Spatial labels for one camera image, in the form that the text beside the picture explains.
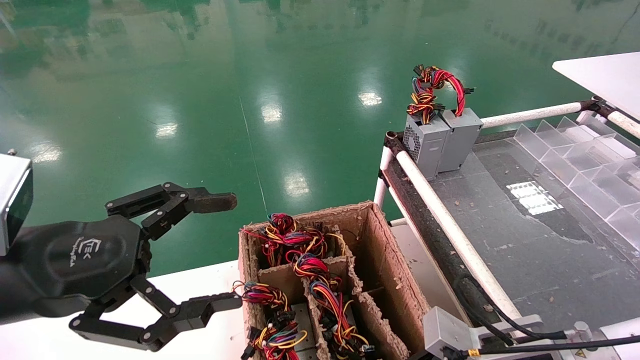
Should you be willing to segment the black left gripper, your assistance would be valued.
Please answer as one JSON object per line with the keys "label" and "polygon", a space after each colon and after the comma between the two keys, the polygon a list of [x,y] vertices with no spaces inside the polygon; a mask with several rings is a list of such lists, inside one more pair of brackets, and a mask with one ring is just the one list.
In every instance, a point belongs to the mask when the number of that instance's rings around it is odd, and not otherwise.
{"label": "black left gripper", "polygon": [[[132,276],[143,239],[142,228],[121,215],[22,228],[1,257],[1,320],[64,318],[86,309],[69,323],[80,337],[155,353],[178,334],[205,328],[215,313],[242,307],[235,292],[178,304],[145,275]],[[158,312],[154,323],[142,327],[101,319],[134,294]]]}

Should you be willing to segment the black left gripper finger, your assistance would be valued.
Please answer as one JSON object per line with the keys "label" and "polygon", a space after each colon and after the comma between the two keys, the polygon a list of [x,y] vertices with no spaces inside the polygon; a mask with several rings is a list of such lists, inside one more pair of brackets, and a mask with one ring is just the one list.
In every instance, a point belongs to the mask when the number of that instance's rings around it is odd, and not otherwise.
{"label": "black left gripper finger", "polygon": [[141,222],[149,240],[158,240],[189,214],[215,214],[233,210],[238,203],[235,193],[210,193],[205,187],[182,187],[165,182],[108,201],[108,216],[134,219],[148,214]]}

